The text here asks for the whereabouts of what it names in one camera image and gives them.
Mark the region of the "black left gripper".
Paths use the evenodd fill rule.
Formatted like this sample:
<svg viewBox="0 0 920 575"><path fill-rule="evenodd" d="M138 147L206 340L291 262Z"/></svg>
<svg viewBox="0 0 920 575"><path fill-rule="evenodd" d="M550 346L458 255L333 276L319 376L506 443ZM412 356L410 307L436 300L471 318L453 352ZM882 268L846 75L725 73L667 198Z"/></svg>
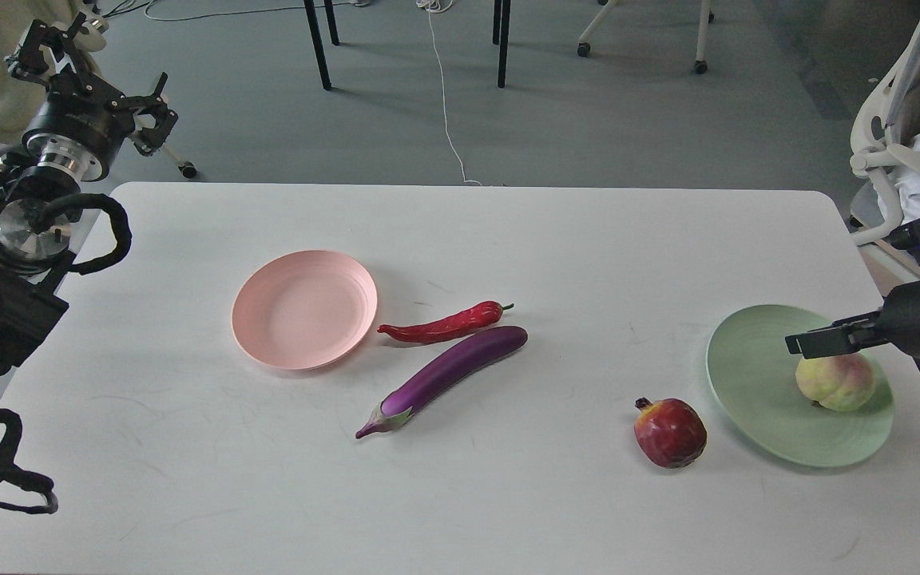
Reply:
<svg viewBox="0 0 920 575"><path fill-rule="evenodd" d="M143 157L156 153L175 127L178 113L163 98L169 79L165 72L147 95L128 96L106 84L93 85L88 93L90 68L76 44L85 22L84 11L77 12L66 28L35 19L5 65L10 77L47 92L22 135L23 149L41 157L49 145L79 145L88 157L79 179L94 182L109 175L125 138ZM121 110L112 109L112 102L120 99Z"/></svg>

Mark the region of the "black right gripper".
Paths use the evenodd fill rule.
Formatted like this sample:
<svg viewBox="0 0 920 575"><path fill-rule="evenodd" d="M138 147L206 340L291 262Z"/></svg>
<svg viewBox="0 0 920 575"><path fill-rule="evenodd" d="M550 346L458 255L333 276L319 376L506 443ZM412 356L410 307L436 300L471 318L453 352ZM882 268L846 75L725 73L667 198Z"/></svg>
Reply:
<svg viewBox="0 0 920 575"><path fill-rule="evenodd" d="M885 342L910 357L920 358L920 283L892 288L880 311L785 336L789 352L808 359L850 355Z"/></svg>

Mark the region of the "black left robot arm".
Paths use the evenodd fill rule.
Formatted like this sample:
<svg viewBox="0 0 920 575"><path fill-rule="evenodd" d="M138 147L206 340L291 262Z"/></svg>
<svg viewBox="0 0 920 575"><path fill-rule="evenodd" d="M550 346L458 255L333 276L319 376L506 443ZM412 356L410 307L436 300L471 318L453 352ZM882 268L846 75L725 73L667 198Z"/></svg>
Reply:
<svg viewBox="0 0 920 575"><path fill-rule="evenodd" d="M163 95L103 77L92 52L105 46L107 18L91 2L69 21L30 19L5 58L0 94L0 376L20 367L69 306L56 295L69 274L117 265L132 247L125 209L82 192L109 175L125 142L144 157L165 147L176 126ZM58 508L54 481L16 465L22 421L0 409L0 507L27 514Z"/></svg>

